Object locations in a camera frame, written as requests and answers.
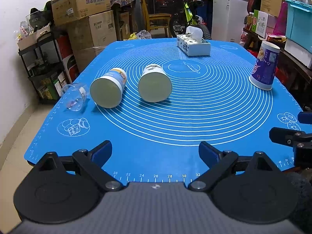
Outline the white grey-print paper cup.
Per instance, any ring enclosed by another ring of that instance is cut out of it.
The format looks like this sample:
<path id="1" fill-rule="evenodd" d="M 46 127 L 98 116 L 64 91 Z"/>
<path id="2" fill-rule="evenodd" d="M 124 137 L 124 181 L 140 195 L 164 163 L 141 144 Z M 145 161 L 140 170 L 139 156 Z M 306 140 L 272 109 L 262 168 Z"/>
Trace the white grey-print paper cup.
<path id="1" fill-rule="evenodd" d="M 170 96 L 172 83 L 160 65 L 150 64 L 143 70 L 138 90 L 144 101 L 157 103 L 166 100 Z"/>

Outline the tall purple paper cup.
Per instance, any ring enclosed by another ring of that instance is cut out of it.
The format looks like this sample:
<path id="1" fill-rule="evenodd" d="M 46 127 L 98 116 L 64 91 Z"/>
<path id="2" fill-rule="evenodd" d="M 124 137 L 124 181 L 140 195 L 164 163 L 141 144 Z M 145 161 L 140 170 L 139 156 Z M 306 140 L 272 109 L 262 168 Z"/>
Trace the tall purple paper cup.
<path id="1" fill-rule="evenodd" d="M 279 53 L 280 48 L 277 45 L 262 41 L 256 63 L 249 76 L 251 84 L 266 91 L 272 89 Z"/>

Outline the clear plastic cup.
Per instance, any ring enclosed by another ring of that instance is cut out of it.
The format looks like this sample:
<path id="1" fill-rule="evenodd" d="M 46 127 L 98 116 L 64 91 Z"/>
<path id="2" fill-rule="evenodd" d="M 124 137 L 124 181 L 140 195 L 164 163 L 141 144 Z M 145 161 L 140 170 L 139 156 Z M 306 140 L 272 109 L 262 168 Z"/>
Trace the clear plastic cup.
<path id="1" fill-rule="evenodd" d="M 62 87 L 61 99 L 66 109 L 81 111 L 89 96 L 89 87 L 85 83 L 76 82 Z"/>

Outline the white blue yellow paper cup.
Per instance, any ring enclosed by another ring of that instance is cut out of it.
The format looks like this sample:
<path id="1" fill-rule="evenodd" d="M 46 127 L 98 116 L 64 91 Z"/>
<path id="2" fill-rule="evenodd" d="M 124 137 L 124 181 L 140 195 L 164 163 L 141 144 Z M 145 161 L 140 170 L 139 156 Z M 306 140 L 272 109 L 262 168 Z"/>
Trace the white blue yellow paper cup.
<path id="1" fill-rule="evenodd" d="M 121 68 L 113 68 L 90 85 L 93 101 L 102 108 L 115 108 L 122 101 L 128 76 Z"/>

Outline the dark wooden side table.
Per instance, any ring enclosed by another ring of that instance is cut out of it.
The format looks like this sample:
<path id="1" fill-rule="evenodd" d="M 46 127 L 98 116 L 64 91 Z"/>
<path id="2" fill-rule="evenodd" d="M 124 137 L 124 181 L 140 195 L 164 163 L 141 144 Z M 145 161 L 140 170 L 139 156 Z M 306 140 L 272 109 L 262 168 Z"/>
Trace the dark wooden side table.
<path id="1" fill-rule="evenodd" d="M 243 28 L 243 31 L 246 33 L 246 36 L 243 37 L 244 48 L 257 57 L 262 38 L 246 28 Z M 304 111 L 310 112 L 311 70 L 284 49 L 281 49 L 276 77 L 295 98 L 300 107 Z"/>

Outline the blue silicone baking mat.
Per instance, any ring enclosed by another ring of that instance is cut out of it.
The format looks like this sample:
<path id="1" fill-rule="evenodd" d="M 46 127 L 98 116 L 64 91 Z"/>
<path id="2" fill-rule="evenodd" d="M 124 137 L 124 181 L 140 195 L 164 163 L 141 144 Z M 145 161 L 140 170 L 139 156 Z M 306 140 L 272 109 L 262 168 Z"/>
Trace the blue silicone baking mat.
<path id="1" fill-rule="evenodd" d="M 123 183 L 190 183 L 207 170 L 198 146 L 251 156 L 265 152 L 282 170 L 293 166 L 291 147 L 269 139 L 273 127 L 311 132 L 297 121 L 300 106 L 277 80 L 271 91 L 249 81 L 255 57 L 236 43 L 212 41 L 208 57 L 188 57 L 175 39 L 120 41 L 110 44 L 77 78 L 90 85 L 111 68 L 128 76 L 122 102 L 113 109 L 88 98 L 81 111 L 60 100 L 26 150 L 36 163 L 46 152 L 68 156 L 91 150 L 105 140 L 113 153 L 104 170 Z M 161 102 L 144 101 L 138 84 L 144 68 L 160 65 L 172 83 Z"/>

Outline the teal plastic storage bin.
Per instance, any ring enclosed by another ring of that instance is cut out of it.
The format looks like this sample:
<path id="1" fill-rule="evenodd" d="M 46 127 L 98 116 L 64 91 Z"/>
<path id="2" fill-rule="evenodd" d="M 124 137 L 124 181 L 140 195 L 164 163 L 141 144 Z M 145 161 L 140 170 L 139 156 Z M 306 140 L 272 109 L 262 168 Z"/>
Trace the teal plastic storage bin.
<path id="1" fill-rule="evenodd" d="M 285 2 L 288 8 L 286 37 L 311 53 L 311 5 L 295 0 Z"/>

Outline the white green product box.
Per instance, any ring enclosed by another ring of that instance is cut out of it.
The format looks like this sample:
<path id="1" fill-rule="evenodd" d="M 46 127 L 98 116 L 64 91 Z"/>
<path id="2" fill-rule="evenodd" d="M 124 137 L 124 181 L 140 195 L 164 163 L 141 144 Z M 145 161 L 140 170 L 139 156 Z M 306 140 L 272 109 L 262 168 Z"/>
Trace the white green product box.
<path id="1" fill-rule="evenodd" d="M 269 14 L 254 10 L 251 31 L 264 38 L 267 30 Z"/>

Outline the black metal shelf rack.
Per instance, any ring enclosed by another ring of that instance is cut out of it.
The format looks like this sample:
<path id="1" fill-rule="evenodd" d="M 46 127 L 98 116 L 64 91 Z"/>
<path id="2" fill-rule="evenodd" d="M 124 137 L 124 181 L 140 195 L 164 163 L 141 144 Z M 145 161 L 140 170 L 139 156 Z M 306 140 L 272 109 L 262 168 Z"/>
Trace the black metal shelf rack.
<path id="1" fill-rule="evenodd" d="M 18 49 L 27 78 L 42 104 L 55 104 L 62 88 L 78 75 L 73 51 L 65 30 L 44 31 L 27 48 Z"/>

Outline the white patterned tissue box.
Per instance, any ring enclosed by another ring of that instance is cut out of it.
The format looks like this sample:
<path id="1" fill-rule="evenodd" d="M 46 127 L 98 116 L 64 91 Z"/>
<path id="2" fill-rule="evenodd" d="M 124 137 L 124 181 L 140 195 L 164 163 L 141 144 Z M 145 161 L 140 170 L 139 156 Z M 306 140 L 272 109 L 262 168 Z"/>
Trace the white patterned tissue box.
<path id="1" fill-rule="evenodd" d="M 189 26 L 185 34 L 177 35 L 177 47 L 189 57 L 210 56 L 211 44 L 203 39 L 201 28 Z"/>

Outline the middle cardboard box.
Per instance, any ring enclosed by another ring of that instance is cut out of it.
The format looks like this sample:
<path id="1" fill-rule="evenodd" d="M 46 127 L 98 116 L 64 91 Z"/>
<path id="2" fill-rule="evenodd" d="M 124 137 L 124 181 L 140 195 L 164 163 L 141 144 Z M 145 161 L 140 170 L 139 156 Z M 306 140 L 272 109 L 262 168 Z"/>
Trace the middle cardboard box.
<path id="1" fill-rule="evenodd" d="M 74 51 L 105 47 L 117 40 L 112 10 L 71 22 L 67 32 Z"/>

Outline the wooden chair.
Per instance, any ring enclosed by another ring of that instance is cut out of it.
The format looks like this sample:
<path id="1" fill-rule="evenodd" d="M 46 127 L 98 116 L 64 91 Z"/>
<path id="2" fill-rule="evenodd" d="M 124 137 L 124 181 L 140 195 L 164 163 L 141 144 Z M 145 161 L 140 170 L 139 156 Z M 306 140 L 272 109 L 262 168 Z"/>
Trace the wooden chair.
<path id="1" fill-rule="evenodd" d="M 169 23 L 171 20 L 171 14 L 168 13 L 156 13 L 150 14 L 145 0 L 140 0 L 142 16 L 144 20 L 144 26 L 148 32 L 151 30 L 157 30 L 159 28 L 164 29 L 165 37 L 172 37 L 170 32 Z"/>

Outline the black green bicycle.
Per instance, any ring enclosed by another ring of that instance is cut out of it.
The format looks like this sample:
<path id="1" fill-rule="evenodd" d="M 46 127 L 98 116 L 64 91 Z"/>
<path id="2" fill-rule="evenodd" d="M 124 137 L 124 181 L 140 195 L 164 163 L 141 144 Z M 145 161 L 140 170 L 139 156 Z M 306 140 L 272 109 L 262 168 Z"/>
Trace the black green bicycle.
<path id="1" fill-rule="evenodd" d="M 212 39 L 208 27 L 197 15 L 197 9 L 204 6 L 203 0 L 165 0 L 165 2 L 170 9 L 169 30 L 173 37 L 185 34 L 187 27 L 192 26 L 203 31 L 203 39 Z"/>

